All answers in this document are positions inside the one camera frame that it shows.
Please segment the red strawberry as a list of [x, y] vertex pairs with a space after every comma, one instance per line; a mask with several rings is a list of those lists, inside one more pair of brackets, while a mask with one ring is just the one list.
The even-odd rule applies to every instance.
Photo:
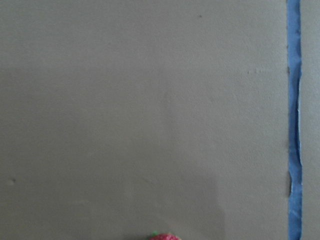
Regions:
[[157, 233], [154, 232], [148, 238], [148, 240], [181, 240], [178, 236], [172, 233]]

